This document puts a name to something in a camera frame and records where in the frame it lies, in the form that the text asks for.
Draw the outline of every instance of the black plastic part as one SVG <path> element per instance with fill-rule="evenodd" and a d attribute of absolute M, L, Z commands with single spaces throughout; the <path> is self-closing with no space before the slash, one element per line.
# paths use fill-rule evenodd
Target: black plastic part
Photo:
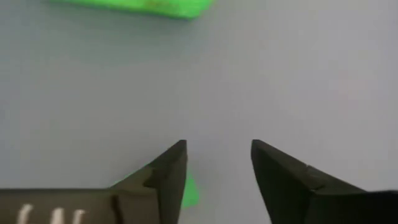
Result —
<path fill-rule="evenodd" d="M 187 168 L 187 142 L 179 141 L 148 166 L 109 189 L 0 189 L 0 223 L 177 224 Z M 27 220 L 19 222 L 28 209 Z"/>
<path fill-rule="evenodd" d="M 366 192 L 260 140 L 251 158 L 273 224 L 398 223 L 397 192 Z"/>

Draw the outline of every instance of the table surface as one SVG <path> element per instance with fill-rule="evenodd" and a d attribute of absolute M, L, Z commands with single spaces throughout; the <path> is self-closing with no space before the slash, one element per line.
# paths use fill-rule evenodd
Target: table surface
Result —
<path fill-rule="evenodd" d="M 201 203 L 180 223 L 267 223 L 262 139 L 398 188 L 397 1 L 217 0 L 195 21 L 0 10 L 0 187 L 106 187 L 188 139 Z"/>

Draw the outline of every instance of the gray surface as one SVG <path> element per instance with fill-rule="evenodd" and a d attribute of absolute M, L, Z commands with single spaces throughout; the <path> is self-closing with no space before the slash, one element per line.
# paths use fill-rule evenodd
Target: gray surface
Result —
<path fill-rule="evenodd" d="M 104 187 L 188 139 L 202 201 L 181 223 L 267 223 L 259 138 L 398 188 L 395 0 L 218 0 L 193 22 L 0 11 L 0 187 Z"/>

